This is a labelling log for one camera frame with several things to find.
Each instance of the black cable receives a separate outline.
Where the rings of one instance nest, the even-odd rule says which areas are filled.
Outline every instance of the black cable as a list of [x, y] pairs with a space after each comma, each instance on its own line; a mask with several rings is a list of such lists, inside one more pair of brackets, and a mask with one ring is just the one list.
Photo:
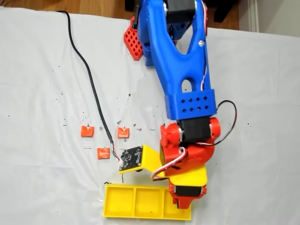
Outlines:
[[224, 100], [222, 102], [219, 103], [219, 105], [217, 106], [217, 111], [219, 109], [219, 107], [225, 103], [225, 102], [228, 102], [228, 103], [231, 103], [234, 107], [234, 110], [235, 110], [235, 116], [234, 116], [234, 121], [233, 121], [233, 125], [232, 127], [230, 128], [230, 130], [227, 132], [227, 134], [218, 142], [214, 143], [214, 144], [208, 144], [208, 143], [200, 143], [200, 142], [197, 142], [196, 144], [199, 144], [199, 145], [205, 145], [205, 146], [215, 146], [217, 144], [220, 144], [223, 140], [225, 140], [225, 138], [232, 132], [234, 126], [235, 126], [235, 123], [236, 123], [236, 120], [237, 120], [237, 117], [238, 117], [238, 110], [236, 108], [236, 105], [233, 101], [230, 101], [230, 100]]
[[98, 111], [99, 111], [99, 115], [100, 115], [100, 118], [102, 120], [102, 123], [103, 123], [103, 126], [104, 126], [104, 129], [106, 131], [106, 134], [107, 134], [107, 137], [110, 141], [110, 143], [113, 145], [113, 138], [112, 138], [112, 135], [111, 133], [109, 132], [109, 129], [107, 127], [107, 124], [105, 122], [105, 119], [104, 119], [104, 116], [103, 116], [103, 113], [102, 113], [102, 110], [101, 110], [101, 107], [100, 107], [100, 103], [99, 103], [99, 99], [98, 99], [98, 95], [97, 95], [97, 92], [96, 92], [96, 89], [95, 89], [95, 85], [94, 85], [94, 81], [93, 81], [93, 77], [92, 77], [92, 74], [90, 72], [90, 67], [88, 65], [88, 63], [85, 61], [84, 57], [79, 53], [79, 51], [76, 49], [75, 45], [74, 45], [74, 42], [73, 42], [73, 39], [72, 39], [72, 34], [71, 34], [71, 20], [70, 20], [70, 15], [68, 12], [66, 11], [57, 11], [59, 13], [65, 13], [67, 15], [67, 25], [68, 25], [68, 31], [69, 31], [69, 37], [70, 37], [70, 41], [71, 41], [71, 45], [72, 47], [74, 48], [75, 52], [77, 53], [77, 55], [80, 57], [80, 59], [83, 61], [83, 63], [85, 64], [87, 70], [88, 70], [88, 74], [89, 74], [89, 78], [90, 78], [90, 84], [92, 86], [92, 89], [93, 89], [93, 93], [94, 93], [94, 96], [95, 96], [95, 100], [96, 100], [96, 104], [97, 104], [97, 108], [98, 108]]

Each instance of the circuit board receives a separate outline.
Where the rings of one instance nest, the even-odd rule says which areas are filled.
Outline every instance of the circuit board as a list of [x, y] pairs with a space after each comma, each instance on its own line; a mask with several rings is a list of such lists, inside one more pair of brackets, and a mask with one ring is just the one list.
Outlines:
[[139, 167], [142, 162], [143, 147], [139, 146], [133, 149], [127, 149], [122, 152], [121, 159], [123, 161], [119, 170], [127, 170]]

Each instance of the screw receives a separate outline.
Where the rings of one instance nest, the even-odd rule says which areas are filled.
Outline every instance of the screw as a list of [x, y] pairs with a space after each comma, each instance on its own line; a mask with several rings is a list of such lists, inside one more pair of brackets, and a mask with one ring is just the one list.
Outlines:
[[199, 44], [199, 46], [203, 46], [204, 45], [204, 41], [200, 40], [198, 44]]

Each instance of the orange block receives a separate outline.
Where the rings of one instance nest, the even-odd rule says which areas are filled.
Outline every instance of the orange block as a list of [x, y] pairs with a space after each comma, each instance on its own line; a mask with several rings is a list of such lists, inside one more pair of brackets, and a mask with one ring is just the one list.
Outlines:
[[109, 158], [110, 157], [110, 149], [109, 148], [98, 148], [97, 149], [98, 159]]
[[118, 127], [118, 138], [129, 138], [129, 128]]
[[94, 127], [81, 126], [81, 137], [93, 137]]

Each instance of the yellow compartment tray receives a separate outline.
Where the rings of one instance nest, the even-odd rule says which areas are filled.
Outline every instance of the yellow compartment tray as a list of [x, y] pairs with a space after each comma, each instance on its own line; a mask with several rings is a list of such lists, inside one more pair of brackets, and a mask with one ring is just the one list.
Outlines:
[[191, 206], [178, 209], [167, 187], [108, 184], [104, 217], [191, 220]]

